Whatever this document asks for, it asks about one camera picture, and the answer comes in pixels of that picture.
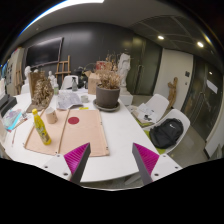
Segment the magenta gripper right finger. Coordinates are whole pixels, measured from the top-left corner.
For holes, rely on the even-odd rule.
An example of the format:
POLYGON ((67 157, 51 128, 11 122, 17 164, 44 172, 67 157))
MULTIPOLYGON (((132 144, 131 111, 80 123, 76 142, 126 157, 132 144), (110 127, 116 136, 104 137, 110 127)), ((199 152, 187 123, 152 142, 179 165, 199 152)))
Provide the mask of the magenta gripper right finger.
POLYGON ((143 184, 152 183, 151 174, 158 162, 159 155, 137 143, 133 144, 132 154, 134 155, 143 184))

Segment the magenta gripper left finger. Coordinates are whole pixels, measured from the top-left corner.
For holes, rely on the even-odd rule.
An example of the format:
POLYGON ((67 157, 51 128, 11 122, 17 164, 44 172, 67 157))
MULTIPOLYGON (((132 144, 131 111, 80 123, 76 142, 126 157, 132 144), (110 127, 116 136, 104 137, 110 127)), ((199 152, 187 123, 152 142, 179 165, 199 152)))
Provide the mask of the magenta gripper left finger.
POLYGON ((72 173, 70 179, 72 183, 80 183, 90 152, 90 144, 86 143, 64 155, 65 161, 72 173))

